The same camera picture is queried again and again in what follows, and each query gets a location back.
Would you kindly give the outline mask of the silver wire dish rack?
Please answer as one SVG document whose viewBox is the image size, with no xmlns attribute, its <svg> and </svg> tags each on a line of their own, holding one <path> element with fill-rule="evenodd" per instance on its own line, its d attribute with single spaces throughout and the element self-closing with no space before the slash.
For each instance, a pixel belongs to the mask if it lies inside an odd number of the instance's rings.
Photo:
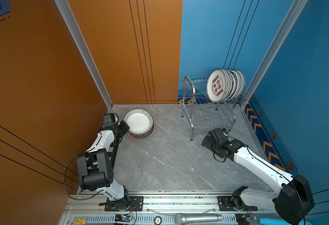
<svg viewBox="0 0 329 225">
<path fill-rule="evenodd" d="M 247 99 L 241 94 L 233 100 L 212 102 L 207 95 L 206 87 L 206 78 L 184 78 L 179 104 L 182 106 L 181 116 L 189 123 L 191 140 L 195 135 L 207 133 L 215 128 L 225 128 L 230 132 L 236 123 L 235 107 Z"/>
</svg>

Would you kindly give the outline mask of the white deep plate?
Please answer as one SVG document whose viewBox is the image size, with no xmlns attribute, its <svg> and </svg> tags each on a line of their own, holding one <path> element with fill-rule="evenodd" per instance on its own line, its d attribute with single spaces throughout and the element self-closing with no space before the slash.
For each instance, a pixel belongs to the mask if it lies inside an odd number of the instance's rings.
<svg viewBox="0 0 329 225">
<path fill-rule="evenodd" d="M 133 134 L 144 134 L 153 126 L 151 114 L 143 109 L 129 111 L 124 117 L 124 122 L 129 126 L 129 132 Z"/>
</svg>

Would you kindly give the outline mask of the white red patterned plate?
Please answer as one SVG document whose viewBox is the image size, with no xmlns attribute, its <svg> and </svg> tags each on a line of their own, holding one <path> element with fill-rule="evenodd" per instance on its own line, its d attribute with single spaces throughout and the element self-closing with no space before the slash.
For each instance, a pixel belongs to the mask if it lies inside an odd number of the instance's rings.
<svg viewBox="0 0 329 225">
<path fill-rule="evenodd" d="M 206 91 L 212 102 L 225 100 L 230 91 L 229 72 L 223 68 L 213 70 L 207 79 Z"/>
</svg>

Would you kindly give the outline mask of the yellow rimmed dotted plate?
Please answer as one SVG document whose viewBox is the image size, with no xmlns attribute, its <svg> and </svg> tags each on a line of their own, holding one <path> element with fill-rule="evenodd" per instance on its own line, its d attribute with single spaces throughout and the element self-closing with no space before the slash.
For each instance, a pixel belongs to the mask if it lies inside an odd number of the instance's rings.
<svg viewBox="0 0 329 225">
<path fill-rule="evenodd" d="M 133 134 L 131 132 L 128 132 L 128 136 L 135 141 L 144 141 L 149 139 L 153 136 L 153 133 L 146 133 L 146 134 Z"/>
</svg>

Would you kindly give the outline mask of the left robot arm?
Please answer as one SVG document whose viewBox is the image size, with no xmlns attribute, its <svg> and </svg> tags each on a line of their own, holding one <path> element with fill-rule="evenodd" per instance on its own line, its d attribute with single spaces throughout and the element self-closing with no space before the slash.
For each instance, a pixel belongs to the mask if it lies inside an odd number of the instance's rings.
<svg viewBox="0 0 329 225">
<path fill-rule="evenodd" d="M 81 189 L 105 195 L 105 204 L 120 211 L 126 211 L 131 200 L 125 186 L 114 179 L 110 150 L 118 147 L 128 131 L 128 124 L 120 122 L 116 113 L 104 114 L 93 144 L 76 158 Z"/>
</svg>

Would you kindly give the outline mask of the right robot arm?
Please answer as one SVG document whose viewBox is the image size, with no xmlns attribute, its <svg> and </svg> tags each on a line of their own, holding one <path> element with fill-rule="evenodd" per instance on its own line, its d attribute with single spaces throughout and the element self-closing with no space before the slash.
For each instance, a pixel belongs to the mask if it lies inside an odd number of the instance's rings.
<svg viewBox="0 0 329 225">
<path fill-rule="evenodd" d="M 208 132 L 202 146 L 209 149 L 215 160 L 224 163 L 230 159 L 250 170 L 272 190 L 261 191 L 241 186 L 232 193 L 230 206 L 250 211 L 263 208 L 277 214 L 291 225 L 305 222 L 306 215 L 315 207 L 309 181 L 302 175 L 294 176 L 259 157 L 243 142 L 229 137 L 224 128 Z"/>
</svg>

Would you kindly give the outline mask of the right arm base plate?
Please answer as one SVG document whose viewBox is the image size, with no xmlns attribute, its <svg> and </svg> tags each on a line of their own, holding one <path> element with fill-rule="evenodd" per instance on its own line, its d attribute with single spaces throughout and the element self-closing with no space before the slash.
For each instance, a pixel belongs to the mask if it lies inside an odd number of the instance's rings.
<svg viewBox="0 0 329 225">
<path fill-rule="evenodd" d="M 217 199 L 220 211 L 258 211 L 258 207 L 245 205 L 237 196 L 218 196 Z"/>
</svg>

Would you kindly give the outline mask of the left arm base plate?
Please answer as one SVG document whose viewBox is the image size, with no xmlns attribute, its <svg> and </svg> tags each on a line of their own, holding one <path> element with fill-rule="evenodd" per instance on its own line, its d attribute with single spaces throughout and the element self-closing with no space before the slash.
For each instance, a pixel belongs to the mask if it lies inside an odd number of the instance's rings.
<svg viewBox="0 0 329 225">
<path fill-rule="evenodd" d="M 131 210 L 141 212 L 143 200 L 142 196 L 130 196 L 129 200 L 125 200 L 125 202 L 107 200 L 104 210 L 106 212 L 130 212 Z"/>
</svg>

